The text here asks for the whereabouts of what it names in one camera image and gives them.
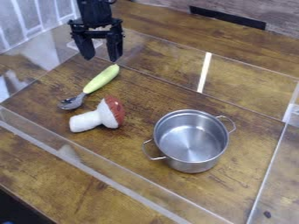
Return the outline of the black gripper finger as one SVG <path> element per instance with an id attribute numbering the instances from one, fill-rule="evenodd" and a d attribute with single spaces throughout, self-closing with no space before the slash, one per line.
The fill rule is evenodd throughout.
<path id="1" fill-rule="evenodd" d="M 107 34 L 107 52 L 112 62 L 116 62 L 123 55 L 123 34 L 110 32 Z"/>
<path id="2" fill-rule="evenodd" d="M 96 54 L 92 39 L 84 38 L 82 36 L 75 36 L 74 40 L 83 58 L 86 60 L 91 60 Z"/>

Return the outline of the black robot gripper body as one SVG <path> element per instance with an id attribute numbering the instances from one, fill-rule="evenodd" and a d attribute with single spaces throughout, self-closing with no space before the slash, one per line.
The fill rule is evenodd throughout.
<path id="1" fill-rule="evenodd" d="M 78 0 L 80 17 L 68 22 L 74 39 L 106 39 L 108 35 L 123 38 L 123 20 L 112 18 L 111 5 L 118 0 Z M 111 26 L 110 31 L 90 33 L 90 29 Z"/>

